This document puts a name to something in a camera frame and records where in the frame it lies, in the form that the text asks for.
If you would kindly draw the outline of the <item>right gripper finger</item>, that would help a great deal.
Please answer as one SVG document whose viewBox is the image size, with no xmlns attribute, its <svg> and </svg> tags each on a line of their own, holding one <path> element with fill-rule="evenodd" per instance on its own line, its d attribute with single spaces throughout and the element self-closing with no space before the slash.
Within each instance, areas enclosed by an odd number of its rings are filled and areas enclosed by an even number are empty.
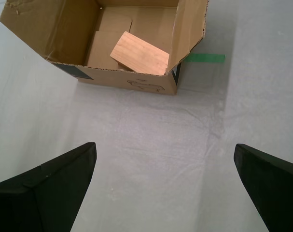
<svg viewBox="0 0 293 232">
<path fill-rule="evenodd" d="M 270 232 L 293 232 L 293 163 L 237 144 L 234 163 Z"/>
<path fill-rule="evenodd" d="M 97 160 L 88 142 L 0 182 L 0 232 L 69 232 Z"/>
</svg>

